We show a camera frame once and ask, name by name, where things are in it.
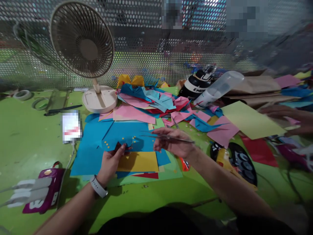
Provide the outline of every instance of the desk fan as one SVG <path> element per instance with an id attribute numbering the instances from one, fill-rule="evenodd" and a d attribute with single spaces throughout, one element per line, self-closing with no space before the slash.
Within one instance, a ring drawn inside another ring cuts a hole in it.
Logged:
<path id="1" fill-rule="evenodd" d="M 100 86 L 97 78 L 111 67 L 114 44 L 102 17 L 80 2 L 63 2 L 52 13 L 50 36 L 59 59 L 74 73 L 92 79 L 82 101 L 93 113 L 106 113 L 117 104 L 113 88 Z"/>

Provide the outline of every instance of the tape roll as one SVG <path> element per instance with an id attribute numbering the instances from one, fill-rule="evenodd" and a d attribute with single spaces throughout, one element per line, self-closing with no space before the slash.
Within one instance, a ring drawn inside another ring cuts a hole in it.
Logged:
<path id="1" fill-rule="evenodd" d="M 41 106 L 36 107 L 36 105 L 37 105 L 39 102 L 43 101 L 43 100 L 47 100 L 47 101 L 49 102 L 49 99 L 48 99 L 48 98 L 40 98 L 40 99 L 37 99 L 37 100 L 35 100 L 35 101 L 32 103 L 32 108 L 35 109 L 35 110 L 38 110 L 38 111 L 44 110 L 44 109 L 47 107 L 48 103 L 47 103 L 47 104 L 42 104 Z"/>
<path id="2" fill-rule="evenodd" d="M 15 93 L 13 95 L 13 98 L 20 100 L 20 101 L 24 101 L 29 99 L 32 96 L 32 93 L 28 90 L 21 90 L 18 93 Z"/>

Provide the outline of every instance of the hand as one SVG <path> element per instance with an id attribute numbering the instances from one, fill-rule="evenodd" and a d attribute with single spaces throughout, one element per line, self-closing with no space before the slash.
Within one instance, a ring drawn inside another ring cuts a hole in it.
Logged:
<path id="1" fill-rule="evenodd" d="M 103 188 L 106 187 L 110 179 L 115 175 L 120 158 L 128 154 L 125 152 L 125 147 L 126 144 L 121 145 L 117 143 L 115 150 L 109 152 L 104 151 L 101 169 L 97 175 L 97 180 Z"/>
<path id="2" fill-rule="evenodd" d="M 284 105 L 272 105 L 260 110 L 273 118 L 290 117 L 301 122 L 301 127 L 288 131 L 285 136 L 313 134 L 313 114 L 307 111 L 293 109 Z"/>
<path id="3" fill-rule="evenodd" d="M 190 140 L 189 136 L 178 129 L 172 129 L 167 127 L 161 127 L 153 130 L 153 134 L 167 134 L 180 139 Z M 196 146 L 192 143 L 182 142 L 182 141 L 168 141 L 164 139 L 157 138 L 153 145 L 153 150 L 160 152 L 161 149 L 165 149 L 178 157 L 187 158 L 192 155 L 196 150 Z"/>

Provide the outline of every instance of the watch strap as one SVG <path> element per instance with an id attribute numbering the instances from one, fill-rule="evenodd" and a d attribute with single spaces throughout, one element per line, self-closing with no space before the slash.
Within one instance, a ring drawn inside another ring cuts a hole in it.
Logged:
<path id="1" fill-rule="evenodd" d="M 99 182 L 97 181 L 96 175 L 93 175 L 90 178 L 90 183 L 91 186 L 93 187 L 93 189 L 95 190 L 95 192 L 101 197 L 104 198 L 106 195 L 108 195 L 108 191 L 106 191 L 104 188 L 102 188 L 102 186 L 99 184 Z"/>

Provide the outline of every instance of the person's left hand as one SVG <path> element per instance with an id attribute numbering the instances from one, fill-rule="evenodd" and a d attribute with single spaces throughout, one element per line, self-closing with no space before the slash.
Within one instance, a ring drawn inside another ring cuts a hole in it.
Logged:
<path id="1" fill-rule="evenodd" d="M 121 145 L 118 143 L 115 150 L 103 153 L 101 169 L 97 175 L 97 180 L 103 188 L 106 187 L 110 179 L 115 175 L 120 158 L 128 154 L 125 153 L 125 147 L 126 144 Z"/>

